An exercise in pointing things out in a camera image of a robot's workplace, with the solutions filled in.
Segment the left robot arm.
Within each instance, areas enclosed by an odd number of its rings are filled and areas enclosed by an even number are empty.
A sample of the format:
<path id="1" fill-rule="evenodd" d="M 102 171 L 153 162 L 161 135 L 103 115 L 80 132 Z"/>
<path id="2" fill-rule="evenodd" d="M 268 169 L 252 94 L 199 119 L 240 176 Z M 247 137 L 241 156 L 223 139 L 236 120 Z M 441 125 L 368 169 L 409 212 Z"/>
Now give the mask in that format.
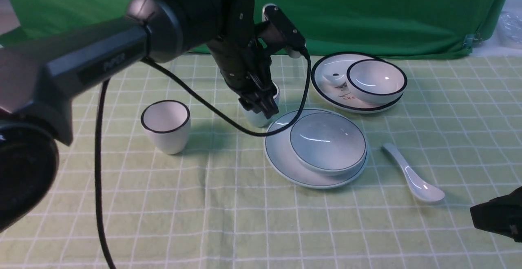
<path id="1" fill-rule="evenodd" d="M 278 113 L 255 0 L 132 0 L 125 16 L 1 50 L 1 230 L 41 202 L 73 141 L 72 101 L 132 64 L 207 45 L 248 110 Z"/>

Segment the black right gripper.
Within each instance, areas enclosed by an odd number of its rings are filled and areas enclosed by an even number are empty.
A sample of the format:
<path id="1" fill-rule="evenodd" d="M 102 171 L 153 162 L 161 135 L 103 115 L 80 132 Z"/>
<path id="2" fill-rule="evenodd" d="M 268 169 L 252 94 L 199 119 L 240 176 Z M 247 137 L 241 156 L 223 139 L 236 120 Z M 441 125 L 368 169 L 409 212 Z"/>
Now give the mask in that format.
<path id="1" fill-rule="evenodd" d="M 475 228 L 522 242 L 522 188 L 470 208 Z"/>

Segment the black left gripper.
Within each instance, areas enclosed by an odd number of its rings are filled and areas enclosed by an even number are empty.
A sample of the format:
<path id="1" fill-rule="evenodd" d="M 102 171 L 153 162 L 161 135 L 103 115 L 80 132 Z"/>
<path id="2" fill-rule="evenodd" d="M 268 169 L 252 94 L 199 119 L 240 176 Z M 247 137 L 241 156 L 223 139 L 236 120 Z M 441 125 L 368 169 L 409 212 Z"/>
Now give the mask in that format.
<path id="1" fill-rule="evenodd" d="M 207 42 L 207 48 L 244 110 L 261 113 L 267 119 L 279 113 L 274 98 L 277 90 L 270 72 L 272 61 L 259 44 L 250 42 L 241 48 L 231 41 L 216 38 Z"/>

